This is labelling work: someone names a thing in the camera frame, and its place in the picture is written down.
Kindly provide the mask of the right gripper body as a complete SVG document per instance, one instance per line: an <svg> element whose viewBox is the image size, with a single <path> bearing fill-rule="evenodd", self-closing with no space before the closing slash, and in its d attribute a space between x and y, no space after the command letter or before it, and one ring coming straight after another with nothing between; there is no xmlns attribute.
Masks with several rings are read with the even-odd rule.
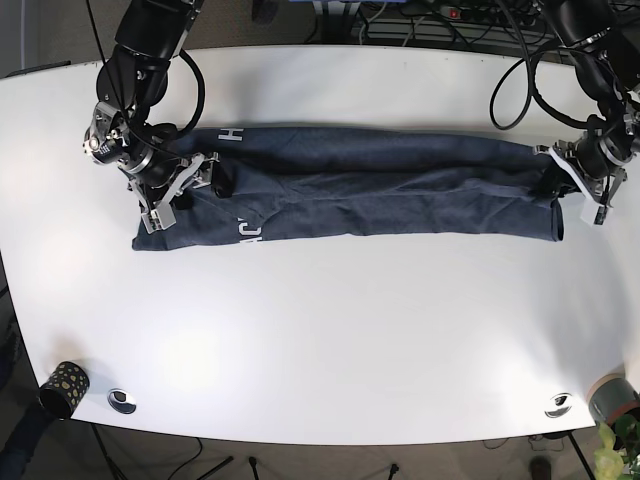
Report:
<svg viewBox="0 0 640 480"><path fill-rule="evenodd" d="M211 188L211 166L219 162L219 155L179 153L173 147L182 137L183 132L171 123L144 123L135 131L124 114L99 102L83 147L94 162L114 164L124 173L131 191L141 196L143 211L158 205L184 210L193 204L189 189Z"/></svg>

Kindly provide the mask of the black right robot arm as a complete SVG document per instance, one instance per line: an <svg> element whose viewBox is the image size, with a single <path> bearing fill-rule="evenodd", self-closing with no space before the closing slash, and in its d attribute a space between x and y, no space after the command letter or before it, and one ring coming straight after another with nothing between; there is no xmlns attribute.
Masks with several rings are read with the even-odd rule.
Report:
<svg viewBox="0 0 640 480"><path fill-rule="evenodd" d="M195 129L204 111L204 76L183 48L201 7L199 1L131 2L111 55L101 58L97 104L83 148L94 162L114 164L124 173L150 234L172 227L176 210L190 207L183 197L188 189L210 187L221 198L233 192L218 153L180 154L171 148ZM167 91L174 58L194 74L195 111L182 128L172 123L152 125L148 116Z"/></svg>

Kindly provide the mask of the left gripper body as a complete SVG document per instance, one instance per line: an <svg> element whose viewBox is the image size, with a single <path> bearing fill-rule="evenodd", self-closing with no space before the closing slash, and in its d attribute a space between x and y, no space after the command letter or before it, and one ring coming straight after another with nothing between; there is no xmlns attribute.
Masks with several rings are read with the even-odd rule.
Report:
<svg viewBox="0 0 640 480"><path fill-rule="evenodd" d="M551 158L570 176L570 193L581 192L585 198L610 203L615 190L626 180L625 167L639 155L639 109L627 107L605 120L591 115L584 122L555 111L553 118L581 129L575 142L558 141L551 147L538 146L537 155Z"/></svg>

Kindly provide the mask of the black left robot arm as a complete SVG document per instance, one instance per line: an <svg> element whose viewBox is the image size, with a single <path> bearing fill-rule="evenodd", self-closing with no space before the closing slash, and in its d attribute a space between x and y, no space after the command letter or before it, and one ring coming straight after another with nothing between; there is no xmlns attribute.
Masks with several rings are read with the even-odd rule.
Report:
<svg viewBox="0 0 640 480"><path fill-rule="evenodd" d="M578 121L551 107L532 87L536 103L552 118L580 130L574 142L540 146L556 169L584 196L582 219L604 223L611 200L639 156L639 50L626 38L607 1L537 1L556 35L556 46L574 62L578 83L599 113Z"/></svg>

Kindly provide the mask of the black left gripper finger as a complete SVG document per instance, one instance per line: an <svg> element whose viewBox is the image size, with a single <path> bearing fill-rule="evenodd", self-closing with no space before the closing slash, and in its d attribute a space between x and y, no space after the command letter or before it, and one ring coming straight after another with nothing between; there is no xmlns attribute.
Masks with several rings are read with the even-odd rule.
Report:
<svg viewBox="0 0 640 480"><path fill-rule="evenodd" d="M541 179L530 190L530 196L536 199L563 198L570 193L570 176L556 163L550 163Z"/></svg>
<svg viewBox="0 0 640 480"><path fill-rule="evenodd" d="M608 215L610 206L593 198L585 198L580 214L581 220L588 225L602 225Z"/></svg>

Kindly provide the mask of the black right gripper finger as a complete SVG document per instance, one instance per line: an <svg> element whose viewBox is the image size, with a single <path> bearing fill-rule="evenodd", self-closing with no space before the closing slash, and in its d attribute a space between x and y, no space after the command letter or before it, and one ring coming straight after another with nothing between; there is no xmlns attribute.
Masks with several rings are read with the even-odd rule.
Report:
<svg viewBox="0 0 640 480"><path fill-rule="evenodd" d="M230 171L223 163L212 163L210 187L215 196L220 199L232 197L235 189L235 181L232 171Z"/></svg>
<svg viewBox="0 0 640 480"><path fill-rule="evenodd" d="M167 230L176 223L170 205L158 205L151 210L145 210L141 213L141 220L148 234Z"/></svg>

